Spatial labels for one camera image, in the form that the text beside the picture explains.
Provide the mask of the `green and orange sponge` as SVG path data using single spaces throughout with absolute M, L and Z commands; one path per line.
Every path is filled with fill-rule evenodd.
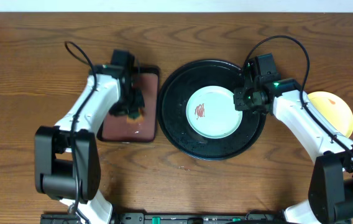
M 130 124 L 142 123 L 144 121 L 144 114 L 144 109 L 139 108 L 137 111 L 129 114 L 126 118 L 126 121 Z

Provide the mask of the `light blue plate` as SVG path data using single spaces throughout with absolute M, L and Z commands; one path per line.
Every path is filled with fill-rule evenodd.
M 234 94 L 221 86 L 206 86 L 195 91 L 186 104 L 186 118 L 199 135 L 221 139 L 240 126 L 243 112 L 235 110 Z

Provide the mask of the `yellow plate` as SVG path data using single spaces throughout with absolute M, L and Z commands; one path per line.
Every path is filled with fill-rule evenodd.
M 337 95 L 316 91 L 308 94 L 313 106 L 345 137 L 353 133 L 353 113 L 348 104 Z

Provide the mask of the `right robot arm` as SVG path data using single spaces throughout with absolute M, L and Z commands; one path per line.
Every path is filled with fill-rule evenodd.
M 314 162 L 308 198 L 284 210 L 286 222 L 353 219 L 353 140 L 327 121 L 296 80 L 281 78 L 272 54 L 249 59 L 242 76 L 244 85 L 234 91 L 235 109 L 276 117 Z

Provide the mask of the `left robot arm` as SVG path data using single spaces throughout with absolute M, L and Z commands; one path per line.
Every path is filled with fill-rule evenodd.
M 35 188 L 67 205 L 66 214 L 43 214 L 41 223 L 110 223 L 113 206 L 99 190 L 101 167 L 96 135 L 109 114 L 135 119 L 144 107 L 135 85 L 141 69 L 97 65 L 70 111 L 34 136 Z

